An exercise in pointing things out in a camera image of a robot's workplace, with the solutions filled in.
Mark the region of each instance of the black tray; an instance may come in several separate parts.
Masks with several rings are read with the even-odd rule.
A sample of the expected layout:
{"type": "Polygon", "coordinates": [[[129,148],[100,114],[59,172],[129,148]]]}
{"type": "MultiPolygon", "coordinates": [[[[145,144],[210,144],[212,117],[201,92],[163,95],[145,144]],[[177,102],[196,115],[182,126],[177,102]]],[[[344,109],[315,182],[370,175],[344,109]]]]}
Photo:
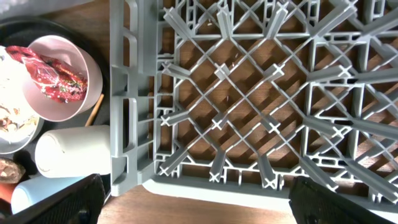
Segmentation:
{"type": "MultiPolygon", "coordinates": [[[[103,93],[105,97],[93,124],[109,125],[109,65],[106,59],[101,55],[101,52],[93,46],[89,40],[60,24],[39,17],[14,17],[0,21],[0,45],[5,47],[10,45],[27,47],[35,39],[45,35],[59,35],[70,40],[89,53],[97,62],[103,74],[103,93]]],[[[14,159],[26,168],[29,176],[35,176],[38,174],[38,170],[34,164],[34,152],[38,138],[48,130],[82,127],[85,125],[90,114],[91,110],[88,110],[82,114],[76,115],[68,121],[59,123],[45,121],[40,134],[25,148],[13,154],[0,155],[0,157],[14,159]]]]}

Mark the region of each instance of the wooden chopstick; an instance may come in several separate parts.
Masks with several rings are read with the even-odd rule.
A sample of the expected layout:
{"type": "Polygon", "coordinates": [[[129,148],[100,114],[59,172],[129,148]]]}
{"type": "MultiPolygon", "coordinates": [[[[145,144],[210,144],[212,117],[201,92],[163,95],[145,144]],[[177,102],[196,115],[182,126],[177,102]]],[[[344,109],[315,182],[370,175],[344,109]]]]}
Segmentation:
{"type": "Polygon", "coordinates": [[[93,123],[94,118],[98,113],[98,109],[100,108],[103,99],[104,99],[104,95],[101,94],[101,96],[99,96],[99,98],[98,98],[97,103],[95,104],[93,111],[91,112],[90,116],[87,119],[85,127],[88,127],[93,123]]]}

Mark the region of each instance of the white plastic cup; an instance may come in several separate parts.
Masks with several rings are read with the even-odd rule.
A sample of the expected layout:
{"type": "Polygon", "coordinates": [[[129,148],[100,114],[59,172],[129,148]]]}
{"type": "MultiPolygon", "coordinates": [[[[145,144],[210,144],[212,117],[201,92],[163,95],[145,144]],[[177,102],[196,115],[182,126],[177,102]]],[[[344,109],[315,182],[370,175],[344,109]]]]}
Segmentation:
{"type": "Polygon", "coordinates": [[[47,131],[36,145],[37,169],[45,177],[81,177],[111,172],[108,125],[47,131]]]}
{"type": "Polygon", "coordinates": [[[46,178],[35,177],[23,181],[15,188],[11,198],[12,214],[16,214],[30,206],[46,199],[47,197],[78,182],[83,177],[72,178],[46,178]]]}

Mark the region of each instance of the wooden surface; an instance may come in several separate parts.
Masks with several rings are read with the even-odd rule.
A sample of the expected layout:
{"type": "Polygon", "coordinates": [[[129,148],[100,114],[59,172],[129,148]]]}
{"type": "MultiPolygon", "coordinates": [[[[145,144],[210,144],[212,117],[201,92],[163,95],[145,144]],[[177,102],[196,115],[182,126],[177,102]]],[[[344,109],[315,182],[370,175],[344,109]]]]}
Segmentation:
{"type": "MultiPolygon", "coordinates": [[[[71,27],[109,59],[109,2],[95,1],[45,16],[71,27]]],[[[155,195],[138,186],[112,198],[98,223],[295,223],[291,213],[155,195]]]]}

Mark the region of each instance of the orange object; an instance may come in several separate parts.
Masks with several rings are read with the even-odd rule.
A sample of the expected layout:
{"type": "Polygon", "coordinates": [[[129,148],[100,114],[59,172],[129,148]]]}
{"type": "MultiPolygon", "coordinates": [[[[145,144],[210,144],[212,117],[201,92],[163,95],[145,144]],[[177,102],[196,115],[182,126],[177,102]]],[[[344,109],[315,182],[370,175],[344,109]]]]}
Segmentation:
{"type": "Polygon", "coordinates": [[[12,193],[18,184],[0,184],[0,198],[11,203],[12,193]]]}
{"type": "Polygon", "coordinates": [[[104,99],[104,95],[101,94],[101,96],[99,96],[97,103],[95,104],[93,111],[90,114],[90,117],[88,117],[85,127],[88,127],[93,123],[94,117],[95,117],[95,115],[97,115],[98,109],[100,108],[103,99],[104,99]]]}

